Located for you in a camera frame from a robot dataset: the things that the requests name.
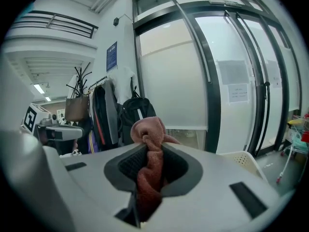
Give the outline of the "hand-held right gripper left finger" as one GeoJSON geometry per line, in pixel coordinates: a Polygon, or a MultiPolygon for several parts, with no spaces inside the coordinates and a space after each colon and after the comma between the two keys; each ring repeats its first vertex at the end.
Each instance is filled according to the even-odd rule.
{"type": "Polygon", "coordinates": [[[141,232],[136,184],[121,172],[121,161],[144,156],[133,144],[96,153],[60,158],[43,147],[47,176],[44,221],[57,232],[141,232]]]}

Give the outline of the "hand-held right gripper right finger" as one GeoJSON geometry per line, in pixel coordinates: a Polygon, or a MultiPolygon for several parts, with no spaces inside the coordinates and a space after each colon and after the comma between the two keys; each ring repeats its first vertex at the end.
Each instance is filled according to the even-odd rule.
{"type": "Polygon", "coordinates": [[[253,232],[258,219],[252,219],[230,188],[243,182],[267,207],[278,201],[277,192],[262,178],[214,153],[168,143],[200,162],[203,175],[186,195],[163,198],[144,226],[146,232],[253,232]]]}

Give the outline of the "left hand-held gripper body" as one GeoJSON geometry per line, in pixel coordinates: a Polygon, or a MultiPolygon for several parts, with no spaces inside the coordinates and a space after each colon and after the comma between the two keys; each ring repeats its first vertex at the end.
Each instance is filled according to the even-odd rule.
{"type": "Polygon", "coordinates": [[[34,103],[29,105],[22,127],[42,145],[57,151],[75,150],[77,140],[84,135],[83,128],[59,123],[55,114],[34,103]]]}

